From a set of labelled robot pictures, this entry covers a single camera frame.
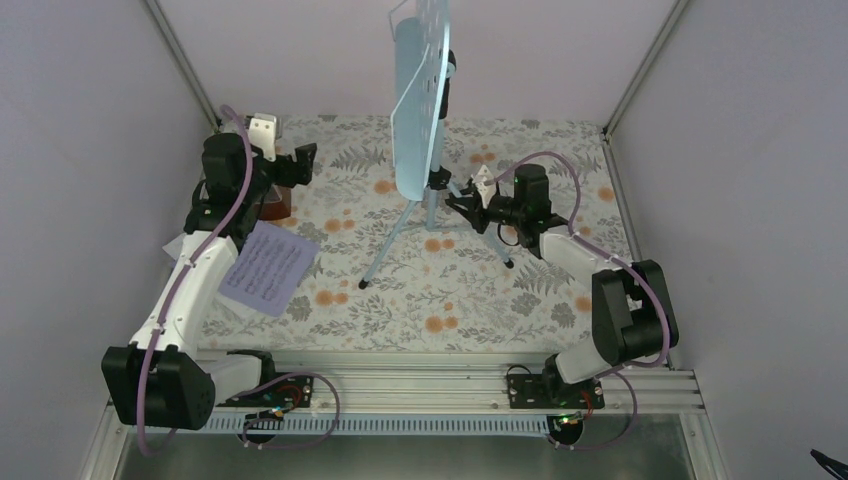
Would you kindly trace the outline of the brown wooden metronome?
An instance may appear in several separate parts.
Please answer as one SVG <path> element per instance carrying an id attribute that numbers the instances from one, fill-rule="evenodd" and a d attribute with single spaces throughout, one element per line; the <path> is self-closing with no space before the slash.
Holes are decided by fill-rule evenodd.
<path id="1" fill-rule="evenodd" d="M 258 218 L 266 222 L 281 221 L 291 216 L 292 189 L 273 186 L 260 202 Z"/>

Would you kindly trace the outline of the white sheet music page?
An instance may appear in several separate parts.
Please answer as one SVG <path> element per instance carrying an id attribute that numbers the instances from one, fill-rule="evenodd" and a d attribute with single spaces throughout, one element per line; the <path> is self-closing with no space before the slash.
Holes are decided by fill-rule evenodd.
<path id="1" fill-rule="evenodd" d="M 165 254 L 174 261 L 176 261 L 181 255 L 185 236 L 185 233 L 180 233 L 176 238 L 169 241 L 162 247 Z"/>

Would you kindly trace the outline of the sheet music pages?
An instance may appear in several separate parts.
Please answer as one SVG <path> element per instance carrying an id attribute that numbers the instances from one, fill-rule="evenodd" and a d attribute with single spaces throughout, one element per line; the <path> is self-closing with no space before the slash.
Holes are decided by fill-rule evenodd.
<path id="1" fill-rule="evenodd" d="M 318 252 L 315 242 L 260 221 L 225 275 L 219 293 L 262 314 L 279 317 Z"/>

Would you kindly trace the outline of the light blue music stand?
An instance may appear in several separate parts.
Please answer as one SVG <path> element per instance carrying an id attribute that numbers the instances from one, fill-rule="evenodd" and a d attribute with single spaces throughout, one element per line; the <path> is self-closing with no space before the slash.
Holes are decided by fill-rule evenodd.
<path id="1" fill-rule="evenodd" d="M 389 121 L 397 191 L 408 203 L 358 287 L 367 288 L 398 236 L 407 231 L 470 232 L 470 227 L 435 224 L 445 190 L 458 196 L 458 185 L 442 166 L 450 79 L 456 70 L 451 50 L 447 1 L 416 1 L 414 13 L 399 22 L 388 15 L 394 42 L 395 106 Z"/>

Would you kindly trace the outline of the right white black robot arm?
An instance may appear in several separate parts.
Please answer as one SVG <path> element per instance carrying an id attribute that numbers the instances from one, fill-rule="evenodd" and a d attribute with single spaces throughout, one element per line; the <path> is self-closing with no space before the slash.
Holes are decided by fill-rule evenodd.
<path id="1" fill-rule="evenodd" d="M 580 383 L 666 360 L 678 333 L 662 269 L 653 261 L 626 263 L 587 241 L 572 219 L 555 214 L 542 166 L 519 166 L 512 195 L 501 194 L 495 177 L 481 168 L 446 202 L 479 233 L 490 224 L 512 227 L 521 247 L 590 288 L 588 338 L 545 362 L 541 391 L 549 404 L 570 404 Z"/>

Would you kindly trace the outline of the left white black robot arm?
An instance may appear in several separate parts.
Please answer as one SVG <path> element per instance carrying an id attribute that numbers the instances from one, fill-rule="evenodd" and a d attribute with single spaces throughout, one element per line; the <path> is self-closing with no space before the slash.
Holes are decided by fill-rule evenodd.
<path id="1" fill-rule="evenodd" d="M 174 269 L 139 330 L 106 350 L 101 370 L 126 425 L 198 430 L 213 409 L 242 394 L 263 405 L 278 391 L 271 355 L 234 350 L 209 368 L 197 363 L 202 325 L 218 295 L 265 315 L 286 310 L 317 245 L 261 220 L 275 188 L 312 181 L 315 144 L 290 155 L 264 151 L 237 133 L 203 144 L 202 179 L 191 197 Z"/>

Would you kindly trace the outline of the floral patterned table cloth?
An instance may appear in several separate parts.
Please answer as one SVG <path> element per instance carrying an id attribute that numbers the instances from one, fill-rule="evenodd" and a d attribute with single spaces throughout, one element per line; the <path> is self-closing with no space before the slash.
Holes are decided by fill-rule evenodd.
<path id="1" fill-rule="evenodd" d="M 281 226 L 320 250 L 285 312 L 272 317 L 218 297 L 200 330 L 204 349 L 552 353 L 590 332 L 589 291 L 565 270 L 515 244 L 505 228 L 495 245 L 439 206 L 410 217 L 366 288 L 362 275 L 406 207 L 395 185 L 389 121 L 379 116 L 291 116 L 284 151 L 315 143 L 310 185 L 295 189 Z M 580 234 L 629 252 L 598 126 L 561 120 L 452 118 L 443 165 L 456 182 L 481 167 L 500 173 L 533 155 L 550 180 L 554 211 L 574 216 Z M 506 247 L 505 267 L 497 247 Z"/>

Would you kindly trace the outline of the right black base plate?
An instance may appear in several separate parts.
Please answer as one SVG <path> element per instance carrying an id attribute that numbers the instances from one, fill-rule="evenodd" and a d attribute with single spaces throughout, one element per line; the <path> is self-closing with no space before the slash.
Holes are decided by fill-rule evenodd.
<path id="1" fill-rule="evenodd" d="M 566 384 L 545 374 L 506 374 L 507 397 L 512 409 L 601 409 L 605 399 L 595 379 Z"/>

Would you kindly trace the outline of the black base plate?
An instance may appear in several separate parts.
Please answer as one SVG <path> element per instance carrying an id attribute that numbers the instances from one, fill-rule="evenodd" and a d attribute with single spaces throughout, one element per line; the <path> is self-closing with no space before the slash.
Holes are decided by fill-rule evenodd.
<path id="1" fill-rule="evenodd" d="M 273 381 L 258 387 L 256 392 L 238 394 L 219 406 L 238 408 L 306 408 L 310 406 L 315 377 L 307 374 L 279 374 Z"/>
<path id="2" fill-rule="evenodd" d="M 545 374 L 506 374 L 507 397 L 512 409 L 601 409 L 605 399 L 595 379 L 566 384 Z"/>

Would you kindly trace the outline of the aluminium mounting rail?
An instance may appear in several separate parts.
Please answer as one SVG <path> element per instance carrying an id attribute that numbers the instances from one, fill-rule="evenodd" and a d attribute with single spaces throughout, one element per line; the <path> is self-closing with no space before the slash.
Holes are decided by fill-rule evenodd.
<path id="1" fill-rule="evenodd" d="M 534 371 L 543 353 L 274 352 L 278 369 L 314 372 L 337 389 L 350 414 L 507 414 L 505 372 Z M 596 413 L 701 414 L 705 404 L 691 371 L 626 370 L 602 379 L 604 408 Z"/>

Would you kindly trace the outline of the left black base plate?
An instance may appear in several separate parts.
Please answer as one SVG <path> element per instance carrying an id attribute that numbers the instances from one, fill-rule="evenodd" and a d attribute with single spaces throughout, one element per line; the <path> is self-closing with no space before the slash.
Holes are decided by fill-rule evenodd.
<path id="1" fill-rule="evenodd" d="M 315 377 L 307 374 L 279 374 L 273 381 L 258 387 L 256 392 L 238 394 L 219 406 L 238 408 L 306 408 L 310 406 Z"/>

